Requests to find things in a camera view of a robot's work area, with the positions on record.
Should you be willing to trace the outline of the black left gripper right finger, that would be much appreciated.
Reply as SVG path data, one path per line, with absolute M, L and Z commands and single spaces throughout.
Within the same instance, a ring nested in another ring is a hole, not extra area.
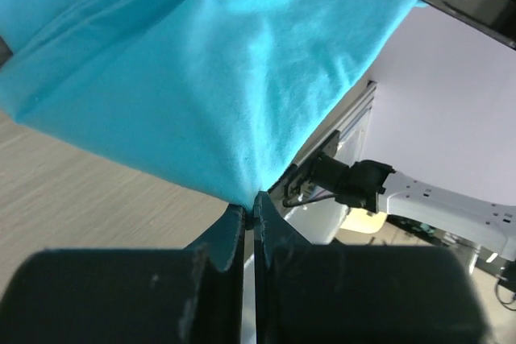
M 259 343 L 487 343 L 490 329 L 442 247 L 313 244 L 267 193 L 255 219 Z

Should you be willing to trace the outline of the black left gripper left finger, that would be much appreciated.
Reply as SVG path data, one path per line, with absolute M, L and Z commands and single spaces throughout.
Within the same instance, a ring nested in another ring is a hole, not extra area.
M 4 343 L 237 343 L 245 211 L 231 205 L 186 248 L 48 249 L 1 300 Z

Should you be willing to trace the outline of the cyan t-shirt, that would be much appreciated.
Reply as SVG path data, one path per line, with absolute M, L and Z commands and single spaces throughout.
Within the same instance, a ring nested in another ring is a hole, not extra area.
M 1 0 L 1 108 L 248 207 L 417 2 Z

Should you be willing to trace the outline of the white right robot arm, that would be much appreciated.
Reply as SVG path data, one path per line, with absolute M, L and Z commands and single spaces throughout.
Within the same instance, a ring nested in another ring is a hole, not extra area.
M 394 167 L 381 210 L 514 259 L 514 52 L 428 6 L 405 17 L 371 74 L 361 154 Z

